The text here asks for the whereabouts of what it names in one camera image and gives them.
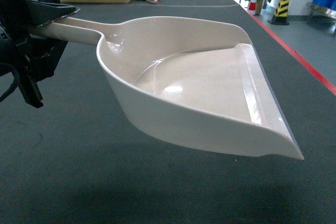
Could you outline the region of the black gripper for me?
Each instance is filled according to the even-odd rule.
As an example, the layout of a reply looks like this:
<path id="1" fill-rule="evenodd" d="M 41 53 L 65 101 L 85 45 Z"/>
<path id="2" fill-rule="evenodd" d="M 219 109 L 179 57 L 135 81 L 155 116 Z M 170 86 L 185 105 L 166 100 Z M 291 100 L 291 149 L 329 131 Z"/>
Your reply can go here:
<path id="1" fill-rule="evenodd" d="M 25 102 L 43 106 L 37 82 L 52 77 L 67 41 L 33 37 L 28 26 L 52 23 L 79 12 L 73 5 L 31 0 L 1 0 L 1 76 L 19 75 L 19 89 Z"/>

